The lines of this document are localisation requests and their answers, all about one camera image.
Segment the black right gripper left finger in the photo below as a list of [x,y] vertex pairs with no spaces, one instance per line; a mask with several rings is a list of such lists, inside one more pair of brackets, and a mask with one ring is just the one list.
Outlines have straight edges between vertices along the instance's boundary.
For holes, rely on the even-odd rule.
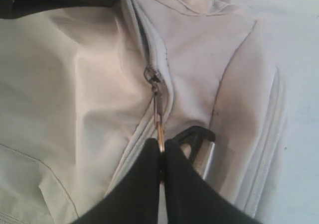
[[116,187],[75,224],[156,224],[159,214],[160,150],[149,138]]

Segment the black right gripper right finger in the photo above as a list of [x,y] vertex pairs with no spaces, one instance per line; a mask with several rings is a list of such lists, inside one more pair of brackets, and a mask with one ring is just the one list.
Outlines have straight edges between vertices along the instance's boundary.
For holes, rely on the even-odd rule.
[[196,172],[179,145],[165,142],[165,203],[169,224],[255,224],[214,191]]

